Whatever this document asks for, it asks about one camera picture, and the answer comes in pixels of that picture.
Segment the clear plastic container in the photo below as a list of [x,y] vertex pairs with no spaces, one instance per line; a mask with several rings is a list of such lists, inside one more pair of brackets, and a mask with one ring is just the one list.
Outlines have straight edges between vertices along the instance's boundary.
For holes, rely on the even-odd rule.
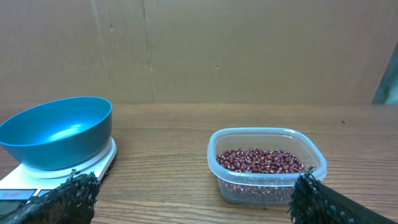
[[313,167],[313,175],[323,180],[327,162],[320,150],[305,135],[287,128],[226,128],[215,132],[208,143],[207,159],[212,173],[217,177],[222,197],[246,205],[286,205],[290,202],[294,184],[299,175],[257,174],[234,172],[222,168],[216,155],[231,149],[279,149],[295,154],[305,165]]

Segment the red adzuki beans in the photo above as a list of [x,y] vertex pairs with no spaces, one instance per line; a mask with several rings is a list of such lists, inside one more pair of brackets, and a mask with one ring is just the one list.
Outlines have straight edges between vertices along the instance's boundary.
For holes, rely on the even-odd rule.
[[305,165],[290,151],[249,148],[225,150],[216,155],[217,163],[234,172],[257,174],[295,174],[305,172]]

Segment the blue bowl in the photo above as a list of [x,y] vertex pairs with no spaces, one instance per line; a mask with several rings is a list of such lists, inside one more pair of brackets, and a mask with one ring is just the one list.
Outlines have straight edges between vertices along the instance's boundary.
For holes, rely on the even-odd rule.
[[107,144],[112,104],[79,96],[44,103],[1,124],[1,146],[17,161],[38,170],[58,170],[84,162]]

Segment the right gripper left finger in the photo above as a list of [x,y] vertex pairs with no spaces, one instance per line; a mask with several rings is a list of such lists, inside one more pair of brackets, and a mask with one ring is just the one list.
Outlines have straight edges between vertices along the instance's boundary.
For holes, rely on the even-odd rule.
[[90,224],[100,180],[92,172],[75,174],[73,169],[60,186],[3,216],[1,224]]

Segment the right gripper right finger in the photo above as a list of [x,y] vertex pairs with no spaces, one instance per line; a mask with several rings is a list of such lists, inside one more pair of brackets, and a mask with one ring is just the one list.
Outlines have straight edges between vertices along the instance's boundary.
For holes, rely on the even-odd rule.
[[322,184],[312,166],[299,175],[291,199],[293,224],[397,224]]

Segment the white digital kitchen scale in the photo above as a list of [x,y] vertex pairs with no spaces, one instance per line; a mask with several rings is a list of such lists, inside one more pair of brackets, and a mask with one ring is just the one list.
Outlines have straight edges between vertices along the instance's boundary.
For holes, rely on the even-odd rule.
[[91,159],[67,169],[40,170],[21,164],[1,180],[1,216],[28,203],[31,197],[42,196],[57,188],[73,175],[93,173],[99,181],[107,176],[117,147],[113,138]]

